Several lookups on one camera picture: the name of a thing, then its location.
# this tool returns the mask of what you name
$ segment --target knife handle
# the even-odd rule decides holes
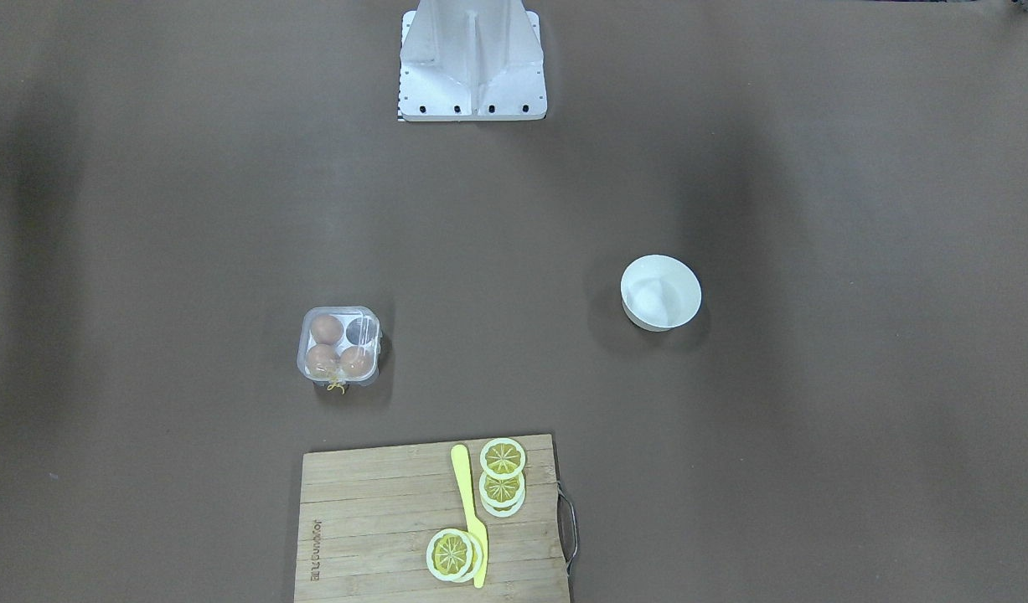
[[[469,449],[465,444],[455,444],[450,449],[450,463],[453,465],[453,477],[457,480],[457,492],[461,493],[461,504],[465,508],[465,518],[476,518],[476,505],[473,504],[473,473],[469,463]]]

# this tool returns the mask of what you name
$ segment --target egg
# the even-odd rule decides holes
[[[316,344],[305,352],[305,367],[314,377],[334,377],[338,354],[327,343]]]
[[[372,371],[375,357],[372,351],[365,350],[361,346],[350,346],[342,350],[342,355],[338,359],[338,366],[342,368],[342,374],[346,379],[360,379]]]
[[[309,333],[316,343],[327,343],[333,346],[342,339],[342,323],[331,314],[320,314],[309,325]]]
[[[376,325],[374,319],[370,319],[368,316],[361,316],[359,319],[351,321],[350,325],[346,326],[346,339],[354,346],[364,346],[369,341],[375,339],[378,332],[379,325]]]

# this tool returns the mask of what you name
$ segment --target wooden cutting board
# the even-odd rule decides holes
[[[480,506],[476,484],[486,439],[304,455],[295,603],[570,603],[555,447],[549,435],[514,439],[527,456],[526,489],[521,511],[508,519]],[[465,530],[450,465],[456,443],[469,447],[476,515],[490,541],[480,589],[437,580],[425,564],[438,530]]]

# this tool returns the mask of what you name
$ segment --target lemon slice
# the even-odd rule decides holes
[[[521,496],[521,499],[517,500],[517,502],[514,503],[514,506],[510,506],[509,508],[495,508],[490,504],[484,504],[483,510],[490,513],[490,515],[494,515],[495,518],[502,519],[509,518],[511,515],[514,515],[514,513],[521,511],[521,504],[524,504],[524,496]]]
[[[469,535],[461,530],[440,530],[428,543],[425,553],[428,571],[443,581],[453,581],[465,576],[473,564],[473,544]]]
[[[506,480],[524,469],[524,449],[509,438],[495,438],[480,451],[483,473],[495,480]]]
[[[495,480],[480,474],[480,502],[494,508],[509,508],[524,497],[524,474]]]
[[[483,565],[483,545],[480,544],[479,539],[477,539],[473,534],[469,532],[463,533],[467,535],[467,537],[469,537],[469,541],[473,543],[473,566],[468,572],[465,572],[465,576],[461,576],[460,578],[453,580],[456,582],[465,582],[475,578],[476,572],[480,571],[480,565]]]

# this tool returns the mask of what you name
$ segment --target egg carton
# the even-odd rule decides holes
[[[369,385],[379,374],[380,338],[379,319],[365,306],[314,308],[301,322],[298,370],[328,389]]]

